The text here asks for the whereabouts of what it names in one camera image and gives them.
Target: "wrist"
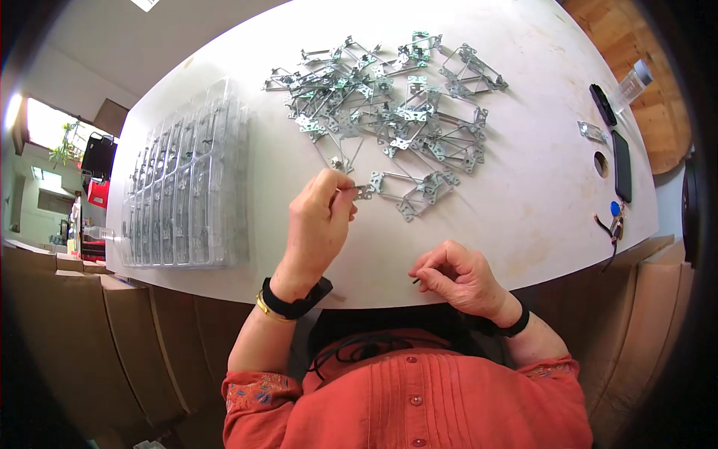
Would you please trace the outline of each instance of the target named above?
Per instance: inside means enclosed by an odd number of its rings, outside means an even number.
[[[279,263],[269,281],[272,294],[284,302],[292,303],[307,297],[309,291],[317,283],[298,270],[288,267],[284,261]]]
[[[521,318],[521,303],[507,290],[503,290],[503,302],[493,314],[485,316],[499,328],[510,328]]]

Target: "round hole in table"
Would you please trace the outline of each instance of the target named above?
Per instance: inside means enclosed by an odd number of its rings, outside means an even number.
[[[596,167],[596,172],[602,177],[608,177],[608,161],[606,156],[601,152],[595,152],[593,155],[593,165]]]

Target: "woman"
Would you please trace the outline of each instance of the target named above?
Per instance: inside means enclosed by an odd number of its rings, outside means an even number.
[[[229,355],[225,446],[590,447],[579,367],[565,343],[496,282],[480,252],[453,241],[420,256],[409,276],[421,281],[420,292],[490,320],[506,335],[515,371],[483,358],[455,310],[437,305],[324,311],[309,339],[315,358],[303,388],[284,375],[295,319],[322,296],[322,274],[357,212],[353,186],[324,170],[289,206],[284,258]]]

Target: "potted plant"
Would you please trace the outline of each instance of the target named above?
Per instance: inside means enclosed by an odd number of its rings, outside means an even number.
[[[82,127],[79,120],[62,125],[62,129],[65,131],[62,144],[50,150],[50,161],[55,162],[55,167],[58,162],[65,165],[68,159],[82,160],[83,150],[73,144],[76,139],[85,140],[82,136],[78,136],[78,127]]]

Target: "red blouse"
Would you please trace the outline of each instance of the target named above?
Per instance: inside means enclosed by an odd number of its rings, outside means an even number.
[[[287,376],[230,371],[223,439],[228,449],[590,448],[578,373],[570,355],[514,371],[427,347],[356,364],[332,357],[326,381],[308,373],[303,392]]]

